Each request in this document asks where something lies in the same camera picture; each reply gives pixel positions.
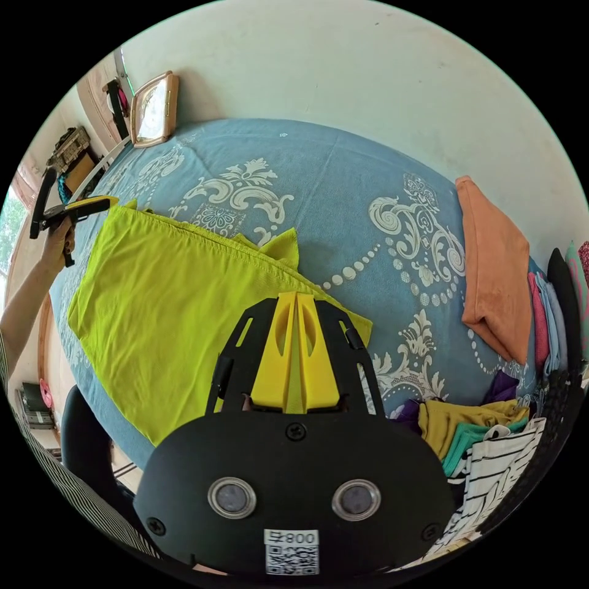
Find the screw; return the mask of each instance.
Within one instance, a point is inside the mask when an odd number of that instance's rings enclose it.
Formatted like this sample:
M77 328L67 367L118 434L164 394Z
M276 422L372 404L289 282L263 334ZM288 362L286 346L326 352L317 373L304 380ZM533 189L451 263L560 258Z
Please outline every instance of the screw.
M435 537L439 537L441 531L440 524L438 523L430 523L429 526L425 526L422 531L422 540L424 542L429 542L433 540Z
M147 518L147 527L156 536L163 536L166 533L166 527L156 517Z
M307 435L307 430L302 423L291 423L287 427L287 438L292 442L298 442Z

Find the hand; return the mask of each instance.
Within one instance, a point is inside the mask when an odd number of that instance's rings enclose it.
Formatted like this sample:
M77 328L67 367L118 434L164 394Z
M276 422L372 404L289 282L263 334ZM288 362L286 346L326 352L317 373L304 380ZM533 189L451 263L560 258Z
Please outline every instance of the hand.
M57 276L66 265L64 252L72 253L75 247L75 228L72 220L66 217L56 228L50 228L40 264Z

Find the yellow handle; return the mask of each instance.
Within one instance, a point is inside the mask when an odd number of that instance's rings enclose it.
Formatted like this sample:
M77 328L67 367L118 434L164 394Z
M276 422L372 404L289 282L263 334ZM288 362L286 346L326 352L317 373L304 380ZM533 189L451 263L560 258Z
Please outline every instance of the yellow handle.
M92 202L105 200L109 201L109 207L113 207L118 203L118 198L116 198L115 196L108 196L105 194L104 196L93 196L92 198L85 198L81 201L71 202L70 204L66 204L65 210L77 209L78 207L85 207L91 204Z

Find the teal cloth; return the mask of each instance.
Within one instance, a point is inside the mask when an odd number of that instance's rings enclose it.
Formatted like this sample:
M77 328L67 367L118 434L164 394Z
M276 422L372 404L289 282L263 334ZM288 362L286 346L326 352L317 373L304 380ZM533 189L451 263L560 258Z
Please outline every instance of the teal cloth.
M508 427L512 433L521 431L527 424L528 418L522 419L520 422L510 423ZM486 425L475 425L473 423L459 423L456 427L456 432L452 438L450 444L450 450L442 462L444 468L444 474L449 477L452 475L462 454L464 454L468 448L471 448L473 444L482 442L485 434L490 430Z

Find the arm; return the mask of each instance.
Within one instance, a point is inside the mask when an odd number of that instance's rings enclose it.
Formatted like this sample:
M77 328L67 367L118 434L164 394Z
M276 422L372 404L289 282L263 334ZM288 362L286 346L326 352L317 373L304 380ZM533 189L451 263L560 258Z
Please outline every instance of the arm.
M6 350L8 377L23 353L49 288L65 265L63 252L73 250L74 228L71 220L66 218L57 229L50 230L41 259L6 307L0 319L0 332Z

